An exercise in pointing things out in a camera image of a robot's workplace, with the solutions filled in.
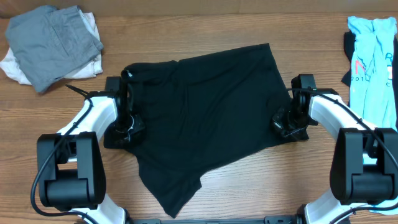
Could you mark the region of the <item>black polo shirt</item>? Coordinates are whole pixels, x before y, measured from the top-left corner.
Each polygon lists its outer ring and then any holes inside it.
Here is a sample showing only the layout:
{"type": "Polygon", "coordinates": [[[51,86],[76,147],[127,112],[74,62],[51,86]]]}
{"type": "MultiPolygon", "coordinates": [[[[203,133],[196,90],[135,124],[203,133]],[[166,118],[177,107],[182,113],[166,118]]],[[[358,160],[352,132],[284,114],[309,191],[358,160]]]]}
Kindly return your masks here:
{"type": "Polygon", "coordinates": [[[201,188],[201,176],[267,147],[286,143],[271,127],[290,96],[269,44],[179,61],[134,63],[122,71],[132,86],[143,137],[125,149],[165,213],[176,217],[201,188]]]}

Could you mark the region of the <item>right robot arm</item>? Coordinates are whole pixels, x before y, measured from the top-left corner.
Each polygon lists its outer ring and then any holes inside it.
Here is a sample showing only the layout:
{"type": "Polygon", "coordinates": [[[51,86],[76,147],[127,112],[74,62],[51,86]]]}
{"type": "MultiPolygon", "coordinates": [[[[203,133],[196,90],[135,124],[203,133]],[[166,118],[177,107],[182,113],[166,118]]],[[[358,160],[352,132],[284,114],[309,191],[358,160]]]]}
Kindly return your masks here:
{"type": "Polygon", "coordinates": [[[265,223],[349,223],[358,211],[397,208],[397,132],[377,128],[346,106],[331,88],[317,88],[312,74],[291,81],[292,101],[271,125],[284,139],[298,141],[308,126],[321,124],[335,139],[330,189],[295,215],[265,217],[265,223]]]}

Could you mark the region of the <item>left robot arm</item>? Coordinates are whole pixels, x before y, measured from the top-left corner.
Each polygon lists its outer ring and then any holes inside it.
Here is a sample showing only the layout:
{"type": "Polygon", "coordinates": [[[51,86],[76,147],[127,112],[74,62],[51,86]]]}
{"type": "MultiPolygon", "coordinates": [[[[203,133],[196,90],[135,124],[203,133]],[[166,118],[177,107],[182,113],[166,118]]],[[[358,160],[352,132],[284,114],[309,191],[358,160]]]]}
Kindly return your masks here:
{"type": "Polygon", "coordinates": [[[132,223],[128,211],[106,193],[99,141],[106,148],[125,150],[143,141],[146,126],[133,109],[133,87],[126,78],[108,77],[103,91],[69,88],[84,97],[84,104],[64,128],[38,138],[32,208],[45,217],[76,215],[85,223],[132,223]]]}

